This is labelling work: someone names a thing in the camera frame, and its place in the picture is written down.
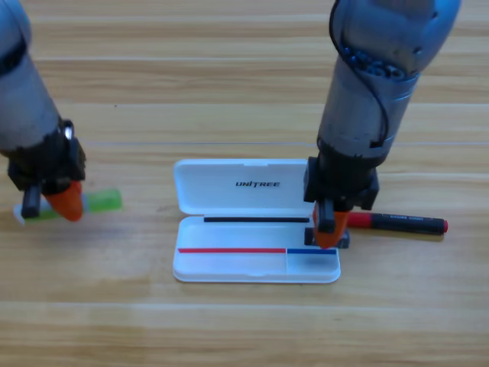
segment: red marker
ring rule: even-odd
[[[351,212],[348,216],[348,227],[443,235],[449,230],[449,223],[441,218]]]

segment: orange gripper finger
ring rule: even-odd
[[[63,218],[71,222],[76,222],[82,218],[82,184],[79,181],[72,181],[62,193],[44,195],[44,197]]]
[[[316,237],[316,243],[320,248],[330,248],[338,245],[338,242],[342,239],[346,230],[348,222],[348,215],[350,212],[335,212],[335,231],[333,233],[318,232],[317,225],[317,210],[314,209],[314,236]]]

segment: black cable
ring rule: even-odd
[[[384,107],[384,104],[381,101],[381,98],[377,94],[377,91],[362,75],[360,75],[358,73],[358,71],[355,69],[355,67],[351,64],[351,61],[345,57],[345,55],[342,53],[342,51],[338,45],[338,42],[335,39],[335,36],[333,33],[333,22],[335,21],[335,13],[336,13],[336,9],[338,7],[339,2],[340,2],[340,0],[335,0],[335,4],[333,5],[332,10],[331,10],[331,14],[329,17],[329,36],[331,38],[333,45],[335,46],[336,51],[338,51],[338,55],[341,57],[343,62],[348,65],[348,67],[353,72],[353,74],[356,75],[356,77],[365,85],[365,87],[368,89],[368,91],[370,93],[372,93],[372,96],[375,98],[379,107],[381,108],[382,121],[384,123],[384,129],[383,129],[384,133],[382,134],[382,130],[381,130],[380,135],[379,135],[379,137],[380,137],[379,142],[375,143],[376,145],[379,144],[379,146],[381,146],[387,140],[388,135],[389,135],[389,125],[390,125],[389,116],[388,116],[387,111]]]

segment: unitree logo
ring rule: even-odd
[[[236,186],[247,186],[247,187],[279,187],[280,182],[257,182],[257,181],[249,181],[249,182],[237,182]]]

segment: red stripe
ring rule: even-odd
[[[182,254],[285,254],[285,248],[179,248]]]

